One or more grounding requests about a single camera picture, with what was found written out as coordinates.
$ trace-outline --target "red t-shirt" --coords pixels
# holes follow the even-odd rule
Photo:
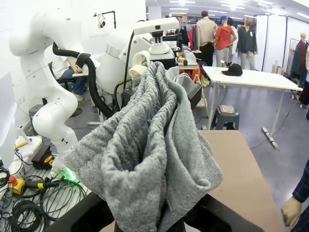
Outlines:
[[[235,35],[231,27],[221,26],[217,29],[216,38],[218,38],[217,50],[222,50],[231,45],[231,35]]]

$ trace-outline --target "jeans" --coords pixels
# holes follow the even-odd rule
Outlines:
[[[229,51],[229,47],[216,51],[217,67],[226,67],[225,64],[221,63],[221,60],[228,62],[228,51]]]
[[[82,95],[85,90],[85,84],[87,82],[86,76],[80,76],[80,77],[72,77],[74,74],[74,70],[69,67],[68,70],[65,70],[65,72],[62,74],[62,76],[58,80],[68,80],[68,79],[75,79],[75,83],[72,89],[72,92],[77,95]]]
[[[254,69],[254,53],[253,52],[247,52],[247,53],[241,53],[240,54],[240,60],[241,60],[241,67],[242,69],[246,69],[246,60],[249,60],[250,70]]]

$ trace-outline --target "man in beige jacket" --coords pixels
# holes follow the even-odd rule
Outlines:
[[[201,15],[203,18],[197,22],[197,46],[202,52],[202,60],[208,66],[212,66],[214,32],[218,29],[218,26],[208,18],[207,11],[202,11]]]

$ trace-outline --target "gray stool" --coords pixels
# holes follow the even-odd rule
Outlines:
[[[238,130],[239,129],[239,113],[222,113],[218,106],[214,113],[211,129],[223,130],[226,127],[227,130]]]

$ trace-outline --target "baseball cap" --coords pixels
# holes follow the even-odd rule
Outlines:
[[[222,71],[222,73],[227,76],[241,76],[242,68],[239,64],[232,64],[227,71]]]
[[[222,20],[225,20],[225,19],[227,19],[227,16],[223,15],[221,16],[220,21],[222,22]]]

